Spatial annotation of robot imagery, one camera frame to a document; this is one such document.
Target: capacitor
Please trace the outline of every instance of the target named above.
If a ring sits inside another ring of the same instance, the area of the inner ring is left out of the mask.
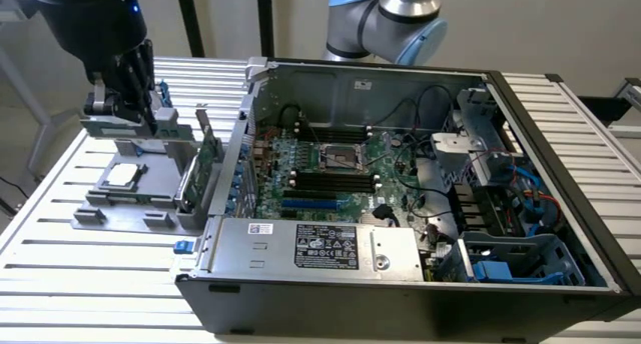
[[[439,227],[435,224],[428,224],[426,227],[428,242],[432,246],[438,245],[439,241]]]
[[[398,161],[398,163],[394,165],[394,168],[399,172],[399,175],[403,175],[403,173],[406,172],[406,163]]]
[[[404,194],[402,198],[402,209],[408,210],[408,195]]]
[[[250,154],[250,145],[244,143],[243,145],[240,145],[240,158],[247,158],[248,154]]]
[[[403,135],[402,134],[394,135],[392,140],[390,142],[392,143],[394,148],[402,147],[402,145],[403,145]]]
[[[226,213],[231,213],[236,211],[236,199],[228,200],[226,206],[224,206],[224,211]]]
[[[243,175],[243,171],[244,171],[243,164],[242,163],[236,164],[236,169],[234,170],[234,174]]]
[[[423,195],[418,200],[418,209],[422,209],[426,206],[426,196]]]

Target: aluminum profile slat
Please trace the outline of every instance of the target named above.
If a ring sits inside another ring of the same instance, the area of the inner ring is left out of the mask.
[[[556,133],[576,133],[576,134],[594,134],[595,130],[586,123],[563,123],[558,122],[536,122],[539,129],[543,132],[556,132]]]
[[[567,104],[551,104],[547,102],[528,102],[523,101],[523,106],[531,113],[538,111],[546,113],[576,113],[578,111],[571,105]]]
[[[582,157],[562,156],[560,159],[568,170],[630,170],[618,158],[591,158],[587,160]]]
[[[586,120],[578,113],[531,112],[531,117],[538,122],[586,122]]]
[[[602,201],[630,201],[636,205],[641,205],[640,194],[623,194],[622,192],[586,192],[588,200]]]
[[[556,88],[550,86],[540,86],[540,85],[519,85],[511,84],[512,90],[518,94],[544,94],[544,95],[558,95],[559,92]]]
[[[240,106],[242,95],[235,88],[242,87],[246,62],[159,58],[155,63],[158,78],[163,75],[170,78],[182,123],[194,125],[190,108],[207,104],[215,133],[224,135],[228,127],[223,123],[236,115]],[[216,88],[204,88],[199,93],[195,81],[182,89],[191,77],[216,81]],[[227,79],[239,81],[226,83]],[[508,77],[508,82],[551,86],[543,75],[520,74]],[[584,136],[556,143],[575,144],[580,139],[591,141],[587,145],[595,143],[594,137]],[[195,264],[194,257],[178,263],[174,261],[172,243],[183,237],[82,231],[70,226],[71,213],[114,153],[115,145],[110,140],[97,140],[81,134],[3,234],[0,342],[208,344],[226,341],[202,328],[174,284],[168,268],[174,265],[176,270],[187,270]],[[615,161],[608,158],[591,160],[596,162],[594,169],[619,167]],[[618,193],[616,186],[583,188],[604,195]],[[624,188],[623,192],[630,195],[639,194],[639,188]],[[618,217],[608,218],[607,223],[618,238],[628,240],[626,246],[635,246],[635,235],[639,236],[635,220]],[[634,262],[641,269],[641,258]],[[638,311],[614,323],[578,324],[543,343],[632,344],[639,341],[640,331],[635,331],[639,325],[630,323],[639,323],[640,318],[641,312]],[[252,338],[252,342],[275,340]]]
[[[595,134],[560,134],[558,132],[544,132],[543,136],[550,143],[568,143],[578,145],[603,145],[602,137]]]
[[[566,98],[559,95],[544,95],[544,94],[530,94],[530,93],[519,93],[518,98],[524,102],[540,102],[546,104],[567,104]]]
[[[507,77],[507,82],[515,85],[528,85],[528,86],[554,86],[548,79],[538,77]]]
[[[628,180],[631,183],[636,181],[636,176],[632,175],[631,171],[571,170],[571,175],[574,178],[595,177],[598,179]]]

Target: white wall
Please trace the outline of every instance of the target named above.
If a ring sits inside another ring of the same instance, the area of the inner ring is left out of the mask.
[[[316,59],[326,48],[328,0],[275,0],[276,55]],[[555,72],[582,94],[607,95],[641,76],[638,0],[443,0],[450,34],[431,62],[462,68]],[[196,0],[206,52],[260,55],[256,0]],[[188,56],[178,0],[142,0],[158,55]],[[53,112],[79,107],[90,89],[79,61],[41,16],[7,25],[0,45]],[[0,99],[10,100],[0,76]]]
[[[275,0],[276,54],[318,58],[327,0]],[[431,65],[562,74],[574,90],[610,95],[641,76],[639,0],[443,0],[450,32]]]

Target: cable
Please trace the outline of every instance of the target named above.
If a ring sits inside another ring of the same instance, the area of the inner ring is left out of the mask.
[[[422,92],[422,95],[419,96],[418,106],[419,106],[419,107],[422,106],[423,98],[424,98],[426,94],[427,94],[432,89],[442,89],[442,90],[446,91],[446,93],[448,94],[448,98],[450,98],[450,112],[452,113],[452,112],[454,112],[454,105],[455,105],[454,95],[452,95],[452,92],[448,90],[448,88],[444,87],[443,85],[430,85],[428,87],[426,87],[426,89],[424,89],[423,92]]]
[[[372,126],[378,126],[379,124],[382,124],[382,122],[384,122],[387,119],[390,119],[390,117],[392,117],[392,115],[398,112],[398,110],[402,108],[403,104],[404,103],[408,103],[408,104],[412,104],[414,107],[415,107],[415,117],[414,117],[414,124],[415,126],[418,125],[418,122],[422,122],[422,117],[419,116],[419,105],[416,103],[415,100],[412,100],[411,98],[404,98],[402,100],[402,102],[399,102],[398,106],[392,109],[392,111],[390,111],[390,113],[383,117],[383,119],[379,119],[374,124],[371,124]]]
[[[398,166],[399,159],[402,158],[402,156],[406,153],[408,148],[411,148],[414,145],[420,145],[422,143],[426,143],[428,141],[430,141],[430,139],[423,140],[423,141],[418,141],[415,143],[411,143],[411,144],[406,145],[406,147],[402,149],[402,152],[399,153],[399,156],[398,156],[396,160],[394,161],[394,166],[395,167]],[[443,196],[446,196],[447,198],[450,197],[448,194],[446,192],[443,192],[442,190],[428,189],[428,188],[423,188],[420,186],[412,186],[411,184],[408,184],[406,181],[403,181],[402,177],[399,176],[398,170],[394,170],[394,177],[399,181],[399,183],[410,189],[419,190],[419,191],[423,191],[423,192],[436,192],[436,193],[442,194]]]
[[[506,149],[502,149],[502,148],[498,148],[498,147],[494,147],[494,148],[490,148],[487,151],[484,151],[483,153],[480,153],[478,155],[476,158],[474,158],[470,162],[468,162],[468,165],[466,165],[466,169],[463,169],[463,172],[462,172],[462,175],[466,175],[466,172],[472,168],[472,164],[475,161],[478,161],[483,156],[486,156],[487,154],[491,154],[492,152],[503,152],[506,154],[508,154],[512,158],[512,166],[514,166],[514,173],[512,173],[512,184],[516,183],[518,181],[518,165],[516,165],[516,158],[515,158],[515,155],[512,155],[512,152],[510,152],[508,150]]]
[[[414,211],[414,203],[416,203],[424,197],[426,197],[426,194],[422,194],[419,199],[412,201],[412,204],[408,207],[408,211],[412,213],[412,215],[415,215],[418,218],[422,218],[422,219],[432,219],[432,218],[436,218],[438,216],[442,216],[442,215],[446,215],[446,214],[454,214],[452,210],[448,210],[448,211],[444,211],[443,213],[428,215],[428,216],[416,214],[416,212]]]
[[[280,112],[279,112],[279,121],[276,121],[276,127],[282,128],[283,127],[283,114],[284,114],[284,111],[291,108],[291,107],[295,107],[298,110],[299,110],[299,113],[300,113],[300,106],[296,102],[291,102],[288,104],[286,104],[282,108],[280,108]]]
[[[418,214],[415,213],[414,209],[412,209],[411,213],[412,213],[412,215],[415,215],[418,218],[422,218],[422,219],[432,219],[432,218],[436,218],[438,216],[442,216],[442,215],[446,215],[446,214],[454,214],[454,211],[452,211],[452,210],[448,210],[448,211],[444,211],[443,213],[424,216],[424,215],[418,215]]]
[[[14,187],[23,193],[23,195],[25,195],[25,197],[26,197],[27,199],[30,198],[30,195],[27,195],[27,193],[25,192],[23,188],[22,188],[19,185],[14,184],[14,183],[13,183],[11,181],[9,181],[5,177],[0,177],[0,180],[2,180],[7,185],[14,186]]]
[[[526,190],[523,192],[523,194],[526,195],[527,198],[531,198],[531,197],[535,196],[535,193],[532,192],[532,190]],[[559,224],[560,221],[562,221],[562,215],[563,215],[562,204],[559,203],[558,199],[555,199],[550,195],[543,194],[543,192],[539,192],[539,196],[543,200],[551,201],[555,204],[555,206],[558,208],[558,216],[556,216],[556,219],[555,219],[555,224]]]

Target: black pole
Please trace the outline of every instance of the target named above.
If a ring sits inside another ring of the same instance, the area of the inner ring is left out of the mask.
[[[274,16],[272,0],[259,0],[260,51],[263,56],[274,57]]]
[[[204,57],[203,38],[200,37],[199,17],[194,0],[179,0],[184,29],[188,33],[190,49],[194,57]]]

